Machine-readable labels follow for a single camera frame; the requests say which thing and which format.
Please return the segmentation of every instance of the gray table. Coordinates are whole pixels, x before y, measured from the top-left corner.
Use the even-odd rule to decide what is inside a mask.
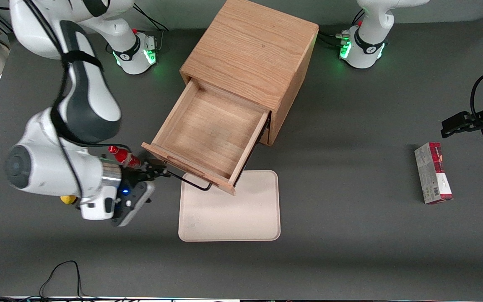
[[[112,141],[139,150],[154,138],[201,34],[167,33],[159,64],[138,76],[91,36],[123,111]],[[389,39],[370,70],[316,46],[276,144],[258,146],[247,166],[277,172],[282,234],[224,243],[178,239],[177,180],[158,180],[153,203],[125,228],[12,189],[6,152],[51,105],[61,77],[58,62],[14,46],[0,84],[0,294],[34,294],[56,264],[74,259],[92,295],[483,300],[483,138],[442,141],[455,197],[443,204],[422,203],[413,157],[417,145],[441,140],[441,120],[468,109],[483,74],[483,20],[396,25]],[[75,295],[73,268],[47,293]]]

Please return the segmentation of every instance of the yellow object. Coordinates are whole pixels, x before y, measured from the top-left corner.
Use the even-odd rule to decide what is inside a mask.
[[[61,201],[63,201],[67,205],[73,204],[73,202],[77,199],[74,195],[66,195],[66,196],[61,196]]]

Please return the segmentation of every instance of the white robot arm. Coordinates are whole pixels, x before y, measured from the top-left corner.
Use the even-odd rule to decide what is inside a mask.
[[[94,17],[109,14],[110,8],[101,0],[11,0],[10,9],[15,34],[23,46],[65,62],[70,91],[29,120],[23,137],[6,159],[8,180],[29,193],[76,195],[83,218],[114,218],[115,225],[126,225],[153,192],[150,180],[161,176],[161,172],[151,175],[151,170],[161,171],[163,167],[148,165],[148,170],[133,171],[88,153],[86,146],[117,134],[121,111],[105,84],[86,33],[76,21],[104,26],[106,30],[101,33],[109,37],[111,46],[122,54],[132,54],[121,65],[128,73],[145,71],[151,65],[141,37],[124,26],[119,27],[121,32],[107,31],[113,23],[127,23],[121,19],[103,22]]]
[[[354,24],[342,31],[340,36],[347,42],[341,49],[340,58],[355,68],[365,69],[381,57],[384,40],[395,23],[391,9],[411,8],[430,0],[357,0],[365,11],[360,26]]]

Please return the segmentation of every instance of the bottle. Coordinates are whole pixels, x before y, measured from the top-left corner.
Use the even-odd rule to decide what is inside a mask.
[[[124,166],[139,169],[141,167],[141,162],[132,153],[128,153],[125,149],[119,149],[116,146],[109,146],[107,149],[109,153],[115,156],[117,162],[123,164]]]

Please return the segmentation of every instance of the open drawer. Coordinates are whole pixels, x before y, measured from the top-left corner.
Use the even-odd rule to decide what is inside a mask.
[[[235,194],[270,111],[192,78],[152,143],[161,160]]]

